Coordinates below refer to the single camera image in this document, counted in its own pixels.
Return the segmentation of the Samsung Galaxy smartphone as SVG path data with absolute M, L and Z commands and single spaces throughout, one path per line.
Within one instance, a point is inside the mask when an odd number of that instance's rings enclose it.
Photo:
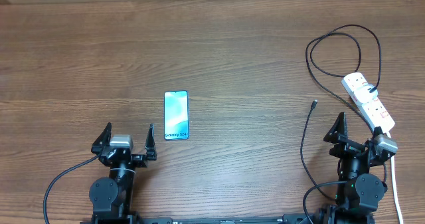
M 164 94 L 164 138 L 189 138 L 189 96 L 186 90 L 168 91 Z

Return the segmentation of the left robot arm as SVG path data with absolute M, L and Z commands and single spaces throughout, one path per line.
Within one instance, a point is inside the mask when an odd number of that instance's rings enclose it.
M 145 153 L 133 153 L 133 139 L 128 134 L 112 135 L 109 123 L 97 137 L 91 152 L 106 167 L 109 176 L 97 179 L 90 187 L 93 206 L 91 223 L 142 223 L 139 213 L 131 210 L 135 170 L 146 168 L 157 159 L 154 126 L 148 129 Z

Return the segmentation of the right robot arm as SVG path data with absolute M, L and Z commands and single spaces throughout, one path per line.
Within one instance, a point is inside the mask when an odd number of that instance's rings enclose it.
M 339 159 L 335 203 L 326 205 L 313 215 L 312 223 L 374 223 L 387 184 L 370 173 L 370 168 L 383 166 L 398 151 L 395 140 L 376 127 L 364 144 L 349 139 L 345 113 L 340 113 L 323 138 L 333 144 L 329 154 Z

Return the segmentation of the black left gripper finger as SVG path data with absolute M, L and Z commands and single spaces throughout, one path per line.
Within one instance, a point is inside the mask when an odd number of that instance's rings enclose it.
M 154 140 L 154 125 L 150 123 L 149 130 L 147 133 L 147 138 L 145 141 L 145 155 L 146 159 L 149 161 L 156 161 L 157 160 L 157 151 L 155 147 L 155 140 Z
M 100 154 L 105 146 L 108 146 L 112 136 L 112 124 L 108 122 L 103 132 L 97 137 L 91 147 L 93 154 Z

